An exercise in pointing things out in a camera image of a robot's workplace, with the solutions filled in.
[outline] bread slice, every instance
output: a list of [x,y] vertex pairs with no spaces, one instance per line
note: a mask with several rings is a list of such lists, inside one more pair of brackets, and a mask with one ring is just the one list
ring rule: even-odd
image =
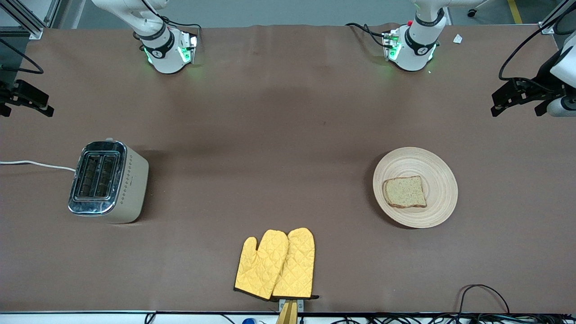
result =
[[426,197],[422,189],[422,178],[388,179],[384,182],[384,198],[388,205],[396,208],[426,207]]

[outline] toaster slot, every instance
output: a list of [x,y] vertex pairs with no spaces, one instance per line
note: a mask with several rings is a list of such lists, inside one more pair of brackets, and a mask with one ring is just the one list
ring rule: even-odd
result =
[[100,156],[98,155],[90,155],[86,159],[84,172],[82,173],[82,181],[80,182],[80,187],[78,190],[79,197],[90,197],[92,188],[94,188],[96,182],[94,177],[96,175],[96,169],[98,168],[99,160]]
[[100,168],[100,177],[98,178],[98,185],[96,186],[95,197],[107,197],[110,193],[112,183],[112,172],[116,164],[115,155],[106,155],[102,161]]

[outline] green led light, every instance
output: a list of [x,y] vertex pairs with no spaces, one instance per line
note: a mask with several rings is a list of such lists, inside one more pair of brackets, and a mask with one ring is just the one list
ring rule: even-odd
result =
[[400,42],[396,43],[396,46],[390,49],[390,59],[393,61],[396,60],[398,58],[398,53],[400,52],[401,49],[402,44]]
[[190,62],[190,51],[186,48],[178,47],[178,52],[180,53],[180,56],[182,56],[182,61],[184,61],[184,63]]
[[148,63],[154,64],[152,63],[152,59],[150,58],[150,54],[148,54],[148,50],[146,50],[146,47],[144,48],[144,53],[146,53],[146,57],[148,57]]
[[430,50],[430,56],[428,56],[428,61],[432,59],[432,55],[434,55],[435,49],[436,49],[436,45],[432,46],[432,49]]

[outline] toaster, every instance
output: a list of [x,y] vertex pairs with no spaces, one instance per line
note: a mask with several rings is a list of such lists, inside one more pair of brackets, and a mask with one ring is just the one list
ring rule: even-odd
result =
[[130,223],[142,210],[148,162],[122,142],[88,144],[78,159],[68,209],[82,217]]

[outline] yellow floor tape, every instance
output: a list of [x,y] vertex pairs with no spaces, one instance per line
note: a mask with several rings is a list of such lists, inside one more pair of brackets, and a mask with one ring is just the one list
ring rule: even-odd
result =
[[516,6],[515,0],[508,0],[508,6],[510,6],[510,11],[512,12],[512,17],[514,18],[515,24],[522,24],[522,18],[520,18],[520,12]]

